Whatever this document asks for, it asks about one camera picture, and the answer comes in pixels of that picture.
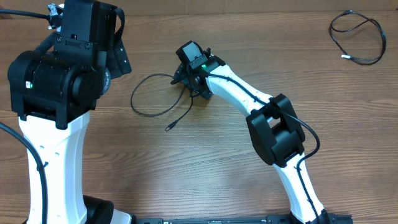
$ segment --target black clamp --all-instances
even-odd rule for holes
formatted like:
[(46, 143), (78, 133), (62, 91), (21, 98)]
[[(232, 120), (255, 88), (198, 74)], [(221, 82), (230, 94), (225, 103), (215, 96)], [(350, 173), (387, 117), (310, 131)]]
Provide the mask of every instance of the black clamp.
[[(305, 135), (298, 122), (272, 108), (275, 107), (296, 118), (293, 106), (286, 96), (280, 94), (269, 100), (269, 104), (251, 111), (246, 118), (251, 141), (257, 154), (266, 164), (286, 167), (287, 161), (303, 153)], [(270, 127), (267, 120), (271, 117), (280, 118), (280, 122)]]
[(44, 170), (44, 168), (45, 168), (48, 164), (49, 164), (49, 162), (44, 162), (44, 165), (43, 165), (43, 166), (40, 166), (40, 167), (37, 166), (37, 167), (36, 167), (36, 170), (40, 172), (40, 171)]
[(189, 90), (208, 100), (211, 97), (205, 77), (219, 66), (226, 65), (219, 57), (211, 54), (211, 49), (202, 48), (194, 41), (189, 41), (176, 52), (181, 64), (174, 73), (172, 85), (183, 83)]

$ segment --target robotic arm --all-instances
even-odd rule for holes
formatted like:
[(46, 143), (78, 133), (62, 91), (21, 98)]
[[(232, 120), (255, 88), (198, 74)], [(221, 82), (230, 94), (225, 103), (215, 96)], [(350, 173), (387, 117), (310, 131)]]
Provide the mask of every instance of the robotic arm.
[[(252, 94), (256, 95), (258, 98), (262, 99), (264, 102), (269, 103), (269, 98), (272, 96), (262, 93), (252, 86), (248, 85), (245, 81), (240, 79), (237, 75), (233, 73), (228, 65), (219, 66), (210, 74), (214, 75), (222, 75), (225, 77), (230, 77), (233, 80), (239, 82), (242, 86), (244, 86), (247, 90), (249, 90)], [(226, 101), (230, 102), (232, 105), (237, 107), (238, 110), (245, 116), (246, 118), (251, 115), (253, 110), (259, 111), (265, 105), (261, 104), (258, 101), (255, 101), (251, 96), (245, 93), (240, 87), (238, 87), (235, 83), (229, 82), (223, 78), (217, 77), (207, 77), (206, 84), (208, 85), (209, 90), (214, 95), (219, 95), (224, 98)], [(292, 214), (302, 223), (307, 223), (310, 221), (314, 221), (316, 216), (312, 210), (310, 203), (308, 202), (308, 198), (305, 195), (303, 186), (299, 180), (297, 175), (297, 170), (295, 166), (298, 161), (304, 157), (304, 153), (293, 155), (293, 157), (286, 159), (286, 166), (281, 167), (277, 164), (273, 164), (275, 167), (279, 177), (285, 187), (287, 195), (290, 200), (290, 209)], [(313, 190), (310, 178), (307, 173), (307, 169), (305, 167), (305, 162), (302, 162), (300, 165), (301, 174), (305, 182), (305, 186), (310, 194), (310, 197), (315, 205), (316, 211), (318, 212), (318, 216), (321, 215), (323, 210), (323, 205), (317, 199), (315, 192)]]
[[(328, 214), (315, 195), (305, 162), (297, 167), (304, 157), (302, 143), (305, 135), (301, 125), (271, 110), (275, 106), (297, 117), (289, 99), (284, 95), (273, 98), (253, 88), (235, 75), (222, 59), (212, 55), (210, 49), (202, 50), (195, 42), (189, 41), (176, 54), (182, 64), (175, 73), (175, 80), (206, 99), (219, 95), (246, 117), (256, 152), (265, 163), (275, 167), (285, 187), (293, 220), (297, 223), (329, 223)], [(280, 118), (280, 123), (271, 128), (268, 122), (273, 118)], [(297, 168), (301, 170), (303, 184)]]
[[(34, 51), (21, 53), (8, 70), (12, 110), (47, 178), (43, 192), (28, 151), (31, 200), (26, 222), (130, 224), (133, 216), (114, 209), (112, 202), (83, 195), (81, 179), (90, 110), (112, 78), (131, 72), (121, 39), (123, 10), (94, 0), (66, 0), (59, 7), (50, 4), (49, 10), (49, 29), (57, 32)], [(117, 31), (116, 17), (121, 20)]]

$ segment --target cable connector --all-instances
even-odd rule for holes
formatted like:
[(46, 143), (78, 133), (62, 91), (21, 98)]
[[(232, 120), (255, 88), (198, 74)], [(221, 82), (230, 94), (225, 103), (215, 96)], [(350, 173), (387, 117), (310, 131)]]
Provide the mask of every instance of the cable connector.
[(341, 58), (351, 59), (351, 56), (349, 56), (349, 55), (341, 55)]
[(348, 14), (351, 14), (351, 13), (353, 13), (352, 10), (347, 10), (347, 11), (345, 11), (343, 14), (344, 14), (344, 15), (348, 15)]
[(170, 131), (172, 128), (174, 128), (174, 126), (178, 123), (178, 121), (174, 121), (173, 123), (169, 124), (165, 130), (166, 131)]
[(47, 8), (50, 11), (49, 29), (57, 29), (62, 25), (63, 8), (56, 6), (54, 3), (48, 4)]

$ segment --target wood grain surface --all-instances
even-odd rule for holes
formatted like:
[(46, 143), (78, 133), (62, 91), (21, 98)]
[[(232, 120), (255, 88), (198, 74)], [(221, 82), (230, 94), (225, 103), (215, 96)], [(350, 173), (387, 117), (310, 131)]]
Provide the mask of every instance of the wood grain surface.
[[(339, 12), (128, 17), (124, 45), (133, 72), (112, 81), (87, 129), (84, 194), (112, 200), (138, 217), (263, 217), (288, 213), (289, 200), (271, 166), (251, 145), (246, 121), (225, 100), (188, 93), (171, 112), (143, 118), (130, 109), (133, 88), (152, 73), (173, 74), (175, 51), (189, 40), (224, 59), (241, 78), (274, 96), (288, 96), (299, 118), (318, 133), (321, 149), (307, 161), (318, 198), (355, 223), (398, 219), (397, 11), (371, 11), (387, 35), (387, 51), (370, 67), (340, 58), (328, 35)], [(348, 16), (336, 26), (356, 25)], [(7, 69), (49, 33), (41, 20), (0, 21), (0, 120), (18, 129), (11, 111)], [(373, 25), (336, 35), (358, 57), (377, 56)], [(181, 86), (154, 78), (137, 91), (135, 105), (156, 112), (172, 104)], [(315, 141), (307, 133), (306, 152)], [(24, 147), (0, 134), (0, 223), (22, 223), (29, 212)]]
[[(65, 0), (0, 0), (5, 9), (48, 14), (47, 4)], [(101, 0), (121, 7), (127, 16), (394, 10), (398, 0)], [(11, 18), (28, 17), (11, 15)]]

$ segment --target coiled black cable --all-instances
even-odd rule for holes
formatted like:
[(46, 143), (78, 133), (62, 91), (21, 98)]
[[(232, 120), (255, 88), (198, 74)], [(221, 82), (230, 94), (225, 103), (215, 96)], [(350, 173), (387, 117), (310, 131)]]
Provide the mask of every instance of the coiled black cable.
[[(347, 30), (338, 30), (338, 29), (335, 29), (335, 27), (333, 27), (333, 24), (336, 22), (336, 20), (337, 20), (338, 18), (340, 18), (340, 17), (342, 17), (342, 16), (347, 16), (347, 15), (350, 15), (350, 14), (354, 14), (354, 15), (361, 16), (362, 18), (365, 19), (365, 21), (363, 21), (362, 23), (356, 25), (355, 27), (350, 28), (350, 29), (347, 29)], [(353, 57), (353, 56), (349, 55), (349, 54), (347, 53), (347, 51), (344, 50), (344, 48), (343, 48), (343, 47), (339, 44), (339, 42), (336, 40), (335, 36), (333, 35), (333, 30), (336, 31), (336, 32), (341, 32), (341, 33), (349, 32), (349, 31), (352, 31), (352, 30), (357, 29), (358, 27), (360, 27), (361, 25), (363, 25), (363, 24), (365, 24), (365, 23), (367, 23), (367, 22), (371, 22), (372, 24), (374, 24), (374, 25), (377, 27), (377, 29), (379, 30), (379, 32), (380, 32), (381, 41), (382, 41), (381, 53), (380, 53), (380, 55), (379, 55), (378, 57), (376, 57), (376, 58), (359, 58), (359, 57)], [(378, 21), (376, 21), (375, 19), (370, 19), (370, 18), (368, 18), (368, 17), (366, 17), (366, 16), (364, 16), (364, 15), (362, 15), (362, 14), (360, 14), (360, 13), (354, 12), (354, 11), (352, 11), (352, 10), (347, 10), (347, 11), (341, 13), (340, 15), (338, 15), (336, 18), (334, 18), (334, 19), (332, 20), (332, 22), (330, 23), (330, 26), (329, 26), (329, 35), (330, 35), (330, 37), (333, 39), (333, 41), (336, 43), (336, 45), (340, 48), (340, 50), (344, 53), (344, 55), (342, 55), (342, 57), (343, 57), (343, 58), (350, 59), (350, 60), (352, 60), (353, 62), (357, 63), (358, 65), (374, 65), (375, 63), (377, 63), (378, 61), (380, 61), (380, 59), (383, 57), (384, 53), (386, 52), (387, 39), (386, 39), (386, 35), (385, 35), (383, 29), (381, 28), (380, 23), (378, 23)]]
[[(162, 114), (166, 114), (166, 113), (169, 112), (171, 109), (173, 109), (173, 108), (177, 105), (177, 103), (179, 103), (179, 101), (181, 100), (182, 95), (184, 94), (184, 91), (187, 89), (187, 86), (184, 86), (184, 88), (182, 89), (182, 91), (181, 91), (181, 93), (180, 93), (180, 96), (178, 97), (178, 99), (176, 100), (176, 102), (175, 102), (171, 107), (167, 108), (166, 110), (164, 110), (164, 111), (162, 111), (162, 112), (160, 112), (160, 113), (149, 114), (149, 113), (140, 112), (140, 111), (138, 111), (138, 110), (134, 107), (134, 104), (133, 104), (134, 94), (136, 93), (138, 87), (141, 86), (146, 80), (148, 80), (148, 79), (151, 78), (151, 77), (156, 77), (156, 76), (163, 76), (163, 77), (170, 77), (170, 78), (173, 78), (173, 76), (168, 75), (168, 74), (163, 74), (163, 73), (156, 73), (156, 74), (149, 75), (148, 77), (146, 77), (145, 79), (143, 79), (140, 83), (138, 83), (138, 85), (137, 85), (137, 86), (135, 87), (135, 89), (132, 91), (131, 97), (130, 97), (130, 106), (131, 106), (131, 109), (132, 109), (134, 112), (136, 112), (137, 114), (142, 115), (142, 116), (146, 116), (146, 117), (149, 117), (149, 118), (155, 118), (155, 117), (160, 116), (160, 115), (162, 115)], [(179, 117), (179, 119), (176, 119), (175, 121), (173, 121), (171, 124), (169, 124), (169, 125), (165, 128), (166, 131), (170, 131), (172, 128), (174, 128), (174, 126), (175, 126), (185, 115), (188, 114), (188, 112), (191, 110), (191, 108), (192, 108), (192, 106), (193, 106), (193, 99), (194, 99), (195, 97), (197, 97), (197, 96), (199, 96), (199, 95), (201, 95), (201, 94), (203, 93), (203, 92), (201, 92), (201, 93), (197, 93), (196, 95), (194, 95), (191, 85), (189, 85), (188, 89), (190, 90), (191, 105), (189, 106), (188, 110), (187, 110), (181, 117)]]

